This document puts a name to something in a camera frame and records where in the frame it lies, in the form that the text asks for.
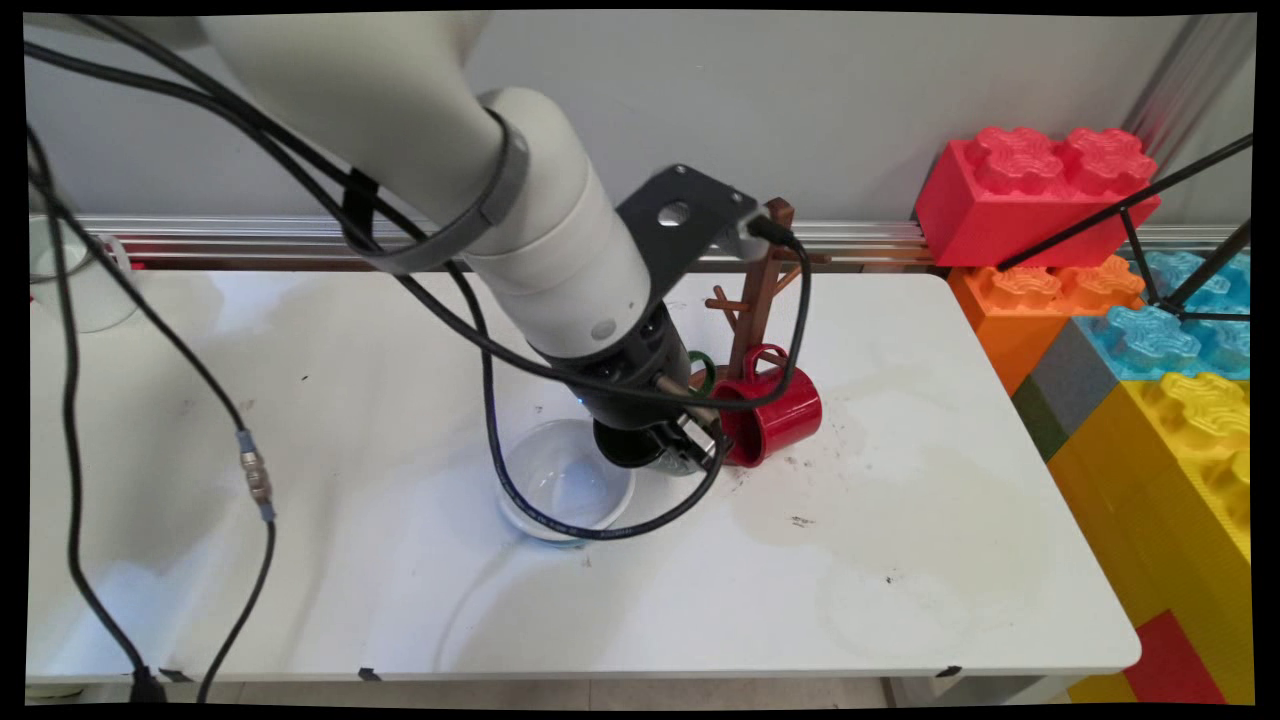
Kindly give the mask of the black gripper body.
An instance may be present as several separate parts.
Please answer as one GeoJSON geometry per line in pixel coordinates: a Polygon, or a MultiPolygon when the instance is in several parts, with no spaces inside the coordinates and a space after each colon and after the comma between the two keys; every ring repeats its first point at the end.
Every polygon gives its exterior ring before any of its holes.
{"type": "MultiPolygon", "coordinates": [[[[540,356],[557,370],[589,375],[630,389],[657,392],[658,377],[687,383],[691,374],[689,352],[663,301],[657,302],[617,343],[599,354],[586,357],[540,356]]],[[[622,398],[582,386],[570,388],[596,421],[617,430],[641,430],[677,421],[685,414],[673,404],[622,398]]]]}

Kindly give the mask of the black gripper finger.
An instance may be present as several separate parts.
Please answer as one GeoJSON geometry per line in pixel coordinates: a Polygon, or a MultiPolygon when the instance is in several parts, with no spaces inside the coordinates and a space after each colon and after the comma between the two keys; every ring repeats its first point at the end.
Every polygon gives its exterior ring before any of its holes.
{"type": "Polygon", "coordinates": [[[710,469],[718,454],[712,432],[695,418],[680,418],[672,429],[673,474],[698,474],[710,469]]]}

